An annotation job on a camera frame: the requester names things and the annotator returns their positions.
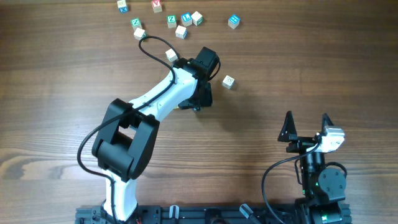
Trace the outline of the white block teal side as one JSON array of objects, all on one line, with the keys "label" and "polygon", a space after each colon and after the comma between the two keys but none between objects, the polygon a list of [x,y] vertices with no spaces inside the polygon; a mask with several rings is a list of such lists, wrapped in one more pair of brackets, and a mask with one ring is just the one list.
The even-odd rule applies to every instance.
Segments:
[{"label": "white block teal side", "polygon": [[174,62],[178,59],[178,55],[173,49],[168,49],[165,52],[165,55],[166,55],[167,59],[169,60],[169,62]]}]

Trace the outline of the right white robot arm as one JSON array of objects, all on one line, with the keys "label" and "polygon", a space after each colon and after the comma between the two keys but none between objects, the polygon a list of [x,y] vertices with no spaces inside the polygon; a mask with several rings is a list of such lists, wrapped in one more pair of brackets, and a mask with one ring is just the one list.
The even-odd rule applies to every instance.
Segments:
[{"label": "right white robot arm", "polygon": [[294,223],[351,223],[349,205],[346,198],[346,178],[348,171],[338,162],[325,162],[325,155],[336,151],[345,140],[345,133],[335,126],[329,116],[322,116],[322,130],[314,137],[300,137],[295,128],[291,111],[285,116],[284,125],[278,137],[279,142],[287,142],[288,153],[297,153],[295,163],[298,183],[303,189],[303,198],[294,204]]}]

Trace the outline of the white patterned block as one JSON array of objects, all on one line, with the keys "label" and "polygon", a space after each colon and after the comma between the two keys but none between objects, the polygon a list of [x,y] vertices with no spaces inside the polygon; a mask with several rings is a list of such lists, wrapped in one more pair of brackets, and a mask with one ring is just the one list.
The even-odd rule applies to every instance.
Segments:
[{"label": "white patterned block", "polygon": [[225,76],[225,78],[222,81],[222,85],[229,90],[232,89],[234,83],[235,79],[229,75]]}]

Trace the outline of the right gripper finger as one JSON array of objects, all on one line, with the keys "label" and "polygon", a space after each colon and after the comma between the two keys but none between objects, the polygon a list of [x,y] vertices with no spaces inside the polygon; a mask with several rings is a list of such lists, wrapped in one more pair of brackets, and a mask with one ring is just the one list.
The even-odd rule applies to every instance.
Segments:
[{"label": "right gripper finger", "polygon": [[322,133],[326,133],[326,129],[329,126],[334,126],[333,122],[331,121],[330,117],[327,113],[322,115]]},{"label": "right gripper finger", "polygon": [[277,138],[279,142],[297,141],[297,130],[295,128],[294,117],[291,111],[288,111],[285,116],[284,125]]}]

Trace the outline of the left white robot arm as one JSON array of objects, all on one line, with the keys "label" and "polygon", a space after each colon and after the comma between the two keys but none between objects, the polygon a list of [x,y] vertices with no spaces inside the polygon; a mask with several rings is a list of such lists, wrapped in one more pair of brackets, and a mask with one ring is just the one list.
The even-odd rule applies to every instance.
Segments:
[{"label": "left white robot arm", "polygon": [[108,106],[103,120],[119,119],[99,130],[92,147],[103,174],[115,181],[107,184],[102,219],[132,221],[137,178],[152,157],[160,122],[174,108],[199,111],[211,106],[210,76],[219,67],[216,52],[203,47],[196,58],[175,61],[166,78],[146,94],[130,102],[117,98]]}]

